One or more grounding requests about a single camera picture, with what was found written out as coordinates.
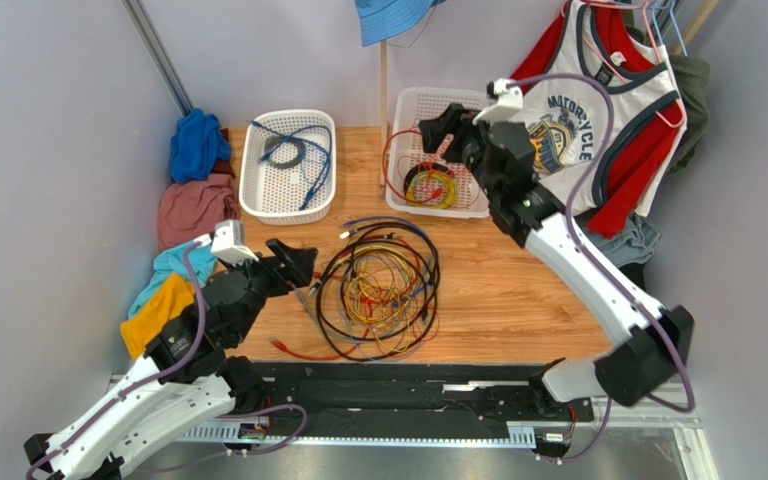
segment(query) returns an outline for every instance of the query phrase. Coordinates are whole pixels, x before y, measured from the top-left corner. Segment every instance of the wooden table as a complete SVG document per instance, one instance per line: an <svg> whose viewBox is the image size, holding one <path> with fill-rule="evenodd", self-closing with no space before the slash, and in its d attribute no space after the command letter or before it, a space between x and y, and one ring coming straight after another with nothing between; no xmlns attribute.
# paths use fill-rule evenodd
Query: wooden table
<svg viewBox="0 0 768 480"><path fill-rule="evenodd" d="M230 128L232 164L239 172L245 128ZM606 350L609 342L594 317L562 281L502 234L490 218L442 219L400 214L378 186L379 129L337 129L337 192L325 219L299 226L265 225L242 212L246 242L267 251L277 237L292 247L315 246L329 260L345 245L341 223L367 215L401 215L417 223L440 251L440 330L406 361L429 363L545 363ZM269 343L279 338L293 351L332 355L295 295L272 298L245 343L233 352L254 360L292 360Z"/></svg>

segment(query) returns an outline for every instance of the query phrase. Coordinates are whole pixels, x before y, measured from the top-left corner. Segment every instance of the white wall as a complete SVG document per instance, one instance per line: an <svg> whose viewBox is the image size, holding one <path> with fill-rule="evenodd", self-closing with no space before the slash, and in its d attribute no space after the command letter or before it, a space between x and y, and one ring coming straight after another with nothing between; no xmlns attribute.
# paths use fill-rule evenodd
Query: white wall
<svg viewBox="0 0 768 480"><path fill-rule="evenodd" d="M712 122L661 187L653 291L696 318L690 370L721 478L768 478L768 2L721 2L692 51Z"/></svg>
<svg viewBox="0 0 768 480"><path fill-rule="evenodd" d="M127 355L179 118L118 1L0 1L0 479Z"/></svg>
<svg viewBox="0 0 768 480"><path fill-rule="evenodd" d="M405 87L484 90L511 74L558 13L553 0L448 0L410 49L389 48L389 113ZM379 47L352 0L145 0L192 102L226 125L283 108L379 124ZM421 25L390 41L408 45Z"/></svg>

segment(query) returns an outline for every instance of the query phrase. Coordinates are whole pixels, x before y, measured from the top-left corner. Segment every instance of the robotic arm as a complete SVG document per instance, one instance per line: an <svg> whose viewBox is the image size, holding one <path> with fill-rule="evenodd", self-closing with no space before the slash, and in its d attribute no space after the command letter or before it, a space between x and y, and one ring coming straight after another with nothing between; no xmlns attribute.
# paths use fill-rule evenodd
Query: robotic arm
<svg viewBox="0 0 768 480"><path fill-rule="evenodd" d="M227 269L203 287L205 326L193 355L186 361L197 343L196 304L166 323L123 379L79 420L24 444L33 464L27 478L36 470L55 480L126 477L204 421L261 405L263 379L247 358L226 358L225 349L245 339L266 299L310 283L318 252L272 239L266 246L274 256L264 258L245 247L243 226L236 220L219 223L211 238L201 241L211 242L212 253ZM182 368L170 375L136 385L181 361Z"/></svg>
<svg viewBox="0 0 768 480"><path fill-rule="evenodd" d="M500 79L489 84L488 94L497 101L482 111L451 104L438 118L420 121L423 149L436 153L452 135L442 158L467 166L488 198L497 227L558 274L613 345L594 357L547 365L530 382L542 390L538 407L553 411L562 402L603 395L632 406L677 373L658 327L685 363L694 320L683 307L668 310L627 280L575 223L569 230L565 205L536 180L535 147L526 126L507 121L523 108L520 89L511 88L512 83Z"/></svg>

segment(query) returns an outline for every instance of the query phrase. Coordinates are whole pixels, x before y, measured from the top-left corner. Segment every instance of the white basket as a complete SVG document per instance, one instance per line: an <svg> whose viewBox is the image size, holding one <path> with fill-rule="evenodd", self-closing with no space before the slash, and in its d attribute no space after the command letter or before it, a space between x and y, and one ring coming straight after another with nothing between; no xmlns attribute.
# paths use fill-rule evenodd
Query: white basket
<svg viewBox="0 0 768 480"><path fill-rule="evenodd" d="M417 122L436 118L450 103L460 103L466 108L482 109L488 105L487 94L472 90L454 88L411 87L399 93L396 102L396 120L393 131L399 132L416 128ZM443 142L438 153L442 154L451 136ZM405 195L404 178L414 165L429 162L434 157L422 151L422 139L419 135L399 135L390 145L390 164L387 168L387 178L400 194ZM488 200L479 190L479 185L464 165L447 165L455 173L458 182L458 199L451 208L436 209L412 205L399 198L393 190L387 188L387 204L394 210L450 218L482 218L487 217Z"/></svg>
<svg viewBox="0 0 768 480"><path fill-rule="evenodd" d="M331 167L325 183L310 205L299 210L310 190L310 182L315 181L323 168L325 154L307 144L300 165L285 170L275 168L269 162L260 160L266 150L266 141L274 135L251 125L245 135L239 180L239 203L242 208L270 225L298 225L321 220L328 214L337 190L337 133L334 120L319 110L281 110L260 115L255 121L284 135L311 125L323 125L322 128L301 132L296 137L315 142L325 150L330 147ZM330 146L327 130L331 132ZM294 146L285 144L272 153L271 159L276 163L285 163L296 154Z"/></svg>

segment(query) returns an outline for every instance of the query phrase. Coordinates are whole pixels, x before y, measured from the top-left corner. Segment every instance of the hat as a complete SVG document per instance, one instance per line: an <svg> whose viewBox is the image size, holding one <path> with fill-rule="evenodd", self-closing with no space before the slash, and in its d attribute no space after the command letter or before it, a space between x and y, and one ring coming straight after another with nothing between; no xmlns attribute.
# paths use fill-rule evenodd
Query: hat
<svg viewBox="0 0 768 480"><path fill-rule="evenodd" d="M354 0L360 17L363 46L378 43L410 29L439 0Z"/></svg>

